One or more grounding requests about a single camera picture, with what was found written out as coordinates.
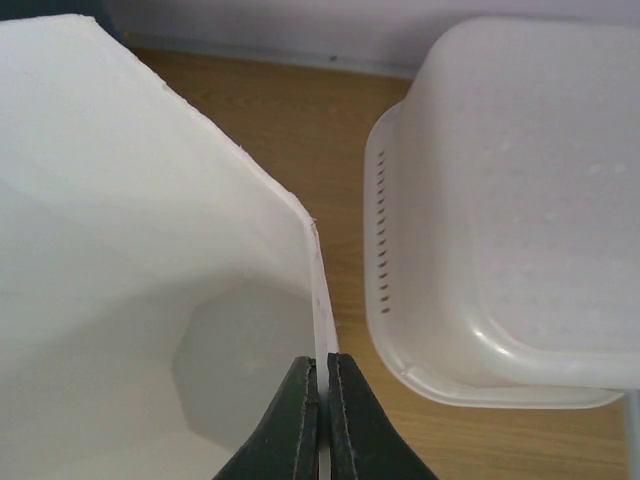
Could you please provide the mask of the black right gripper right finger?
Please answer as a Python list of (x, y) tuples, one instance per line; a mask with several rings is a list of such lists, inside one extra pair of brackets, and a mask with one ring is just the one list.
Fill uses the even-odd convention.
[(436, 480), (396, 431), (354, 358), (330, 353), (327, 366), (331, 477)]

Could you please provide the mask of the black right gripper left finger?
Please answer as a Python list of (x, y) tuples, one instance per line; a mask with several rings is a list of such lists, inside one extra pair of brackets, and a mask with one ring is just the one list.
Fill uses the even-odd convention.
[(297, 357), (258, 426), (214, 479), (316, 479), (319, 420), (315, 360)]

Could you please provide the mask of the white faceted bin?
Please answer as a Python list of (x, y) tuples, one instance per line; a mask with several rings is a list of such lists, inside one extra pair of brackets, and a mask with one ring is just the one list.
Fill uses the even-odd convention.
[(2, 23), (3, 478), (212, 478), (337, 348), (292, 193), (92, 18)]

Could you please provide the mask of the translucent white plastic tub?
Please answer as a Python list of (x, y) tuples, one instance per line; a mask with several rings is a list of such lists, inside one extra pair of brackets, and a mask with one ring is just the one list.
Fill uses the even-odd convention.
[(444, 404), (581, 409), (639, 386), (639, 32), (479, 17), (365, 150), (366, 316)]

